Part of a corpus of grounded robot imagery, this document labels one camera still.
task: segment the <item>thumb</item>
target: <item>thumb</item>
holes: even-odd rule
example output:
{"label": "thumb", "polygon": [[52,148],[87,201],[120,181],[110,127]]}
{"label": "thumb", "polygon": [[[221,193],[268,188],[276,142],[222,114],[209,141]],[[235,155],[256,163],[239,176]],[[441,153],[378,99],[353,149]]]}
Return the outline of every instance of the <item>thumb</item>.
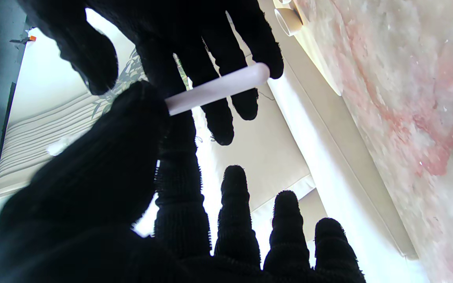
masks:
{"label": "thumb", "polygon": [[57,42],[61,58],[70,62],[93,95],[113,88],[118,60],[111,41],[88,22],[82,0],[18,0],[30,20]]}

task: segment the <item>finger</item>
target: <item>finger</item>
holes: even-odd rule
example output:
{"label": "finger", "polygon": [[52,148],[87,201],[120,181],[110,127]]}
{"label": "finger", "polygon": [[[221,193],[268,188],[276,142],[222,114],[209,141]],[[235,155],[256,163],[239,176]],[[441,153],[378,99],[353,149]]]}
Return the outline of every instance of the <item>finger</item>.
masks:
{"label": "finger", "polygon": [[[218,10],[217,14],[206,14],[211,16],[208,17],[207,24],[202,27],[203,38],[219,67],[219,74],[227,75],[247,67],[246,58],[234,36],[224,9]],[[232,104],[244,120],[253,120],[256,117],[257,100],[256,88],[232,96]]]}
{"label": "finger", "polygon": [[[177,49],[177,55],[186,75],[194,86],[218,78],[218,74],[205,50],[200,37],[190,38]],[[234,139],[233,117],[226,99],[221,99],[202,107],[207,120],[207,128],[220,145],[229,145]]]}
{"label": "finger", "polygon": [[93,95],[113,88],[118,60],[111,41],[88,22],[81,0],[18,0],[30,20],[54,39],[61,58],[70,62]]}
{"label": "finger", "polygon": [[281,50],[257,0],[221,1],[221,4],[251,50],[253,60],[265,63],[272,79],[281,77],[284,70]]}
{"label": "finger", "polygon": [[338,221],[323,218],[316,224],[316,271],[348,272],[363,278],[357,264],[356,254],[347,242],[344,230]]}
{"label": "finger", "polygon": [[0,227],[29,220],[130,227],[140,218],[155,193],[158,141],[169,115],[164,102],[141,99],[148,91],[156,90],[135,83],[121,94],[116,107],[11,198],[2,218],[9,222]]}
{"label": "finger", "polygon": [[259,267],[260,248],[251,227],[246,174],[239,165],[228,166],[225,170],[221,203],[223,207],[218,216],[218,240],[214,255]]}
{"label": "finger", "polygon": [[270,251],[263,265],[264,271],[277,276],[310,271],[309,249],[303,225],[304,219],[300,214],[295,193],[280,192],[275,197]]}
{"label": "finger", "polygon": [[191,111],[173,116],[169,134],[162,142],[156,175],[159,210],[155,238],[178,259],[207,256],[211,250],[194,138]]}
{"label": "finger", "polygon": [[168,43],[149,32],[140,31],[136,50],[148,81],[163,94],[162,99],[186,91]]}

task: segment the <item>white cylindrical tube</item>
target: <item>white cylindrical tube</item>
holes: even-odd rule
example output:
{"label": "white cylindrical tube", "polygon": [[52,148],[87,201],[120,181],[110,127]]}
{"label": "white cylindrical tube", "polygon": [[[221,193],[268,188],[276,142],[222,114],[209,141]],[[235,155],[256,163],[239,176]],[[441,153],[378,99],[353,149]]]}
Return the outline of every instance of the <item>white cylindrical tube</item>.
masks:
{"label": "white cylindrical tube", "polygon": [[267,82],[270,71],[264,63],[256,63],[228,75],[197,86],[165,100],[171,116],[216,100],[234,95]]}

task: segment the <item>pink marble surface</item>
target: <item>pink marble surface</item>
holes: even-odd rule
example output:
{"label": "pink marble surface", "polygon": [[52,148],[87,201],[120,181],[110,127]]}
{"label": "pink marble surface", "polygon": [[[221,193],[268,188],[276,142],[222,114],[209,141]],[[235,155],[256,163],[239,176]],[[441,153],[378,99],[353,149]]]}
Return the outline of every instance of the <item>pink marble surface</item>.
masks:
{"label": "pink marble surface", "polygon": [[453,282],[453,1],[295,0],[433,282]]}

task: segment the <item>black glove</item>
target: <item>black glove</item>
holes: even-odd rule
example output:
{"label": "black glove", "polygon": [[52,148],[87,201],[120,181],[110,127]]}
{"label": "black glove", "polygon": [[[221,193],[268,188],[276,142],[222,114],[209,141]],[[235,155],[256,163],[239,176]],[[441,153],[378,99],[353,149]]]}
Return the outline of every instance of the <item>black glove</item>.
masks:
{"label": "black glove", "polygon": [[[40,169],[0,212],[0,282],[364,282],[340,224],[316,225],[309,265],[294,193],[275,199],[270,252],[260,269],[244,170],[221,185],[218,240],[209,255],[196,156],[146,82],[119,95],[84,136]],[[155,175],[157,159],[160,167]],[[158,192],[155,237],[131,230]]]}
{"label": "black glove", "polygon": [[[221,75],[246,65],[225,11],[250,48],[254,61],[270,68],[270,76],[283,71],[282,55],[257,0],[194,2],[179,0],[18,0],[29,18],[45,35],[56,40],[61,57],[83,77],[94,95],[115,86],[117,59],[112,43],[86,21],[90,7],[115,24],[131,40],[140,55],[150,83],[167,98],[185,91],[173,53],[194,86],[212,79],[214,70],[204,43],[216,59]],[[232,96],[245,120],[257,115],[255,88]],[[203,106],[208,128],[221,145],[232,142],[232,113],[226,99]]]}

